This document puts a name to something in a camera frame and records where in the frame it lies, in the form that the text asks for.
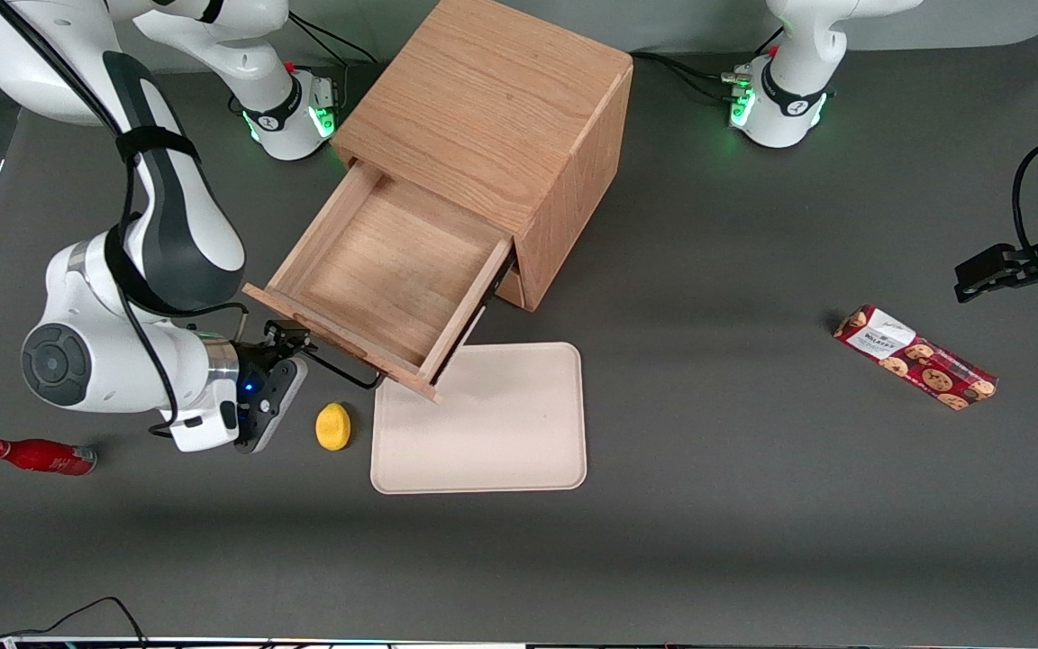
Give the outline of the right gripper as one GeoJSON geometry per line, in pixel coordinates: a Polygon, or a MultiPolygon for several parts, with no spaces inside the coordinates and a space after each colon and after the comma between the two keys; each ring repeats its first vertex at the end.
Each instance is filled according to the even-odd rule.
{"type": "Polygon", "coordinates": [[[263,343],[235,348],[236,452],[256,453],[268,447],[297,391],[305,381],[306,366],[297,354],[313,348],[312,334],[299,322],[271,319],[265,322],[263,343]]]}

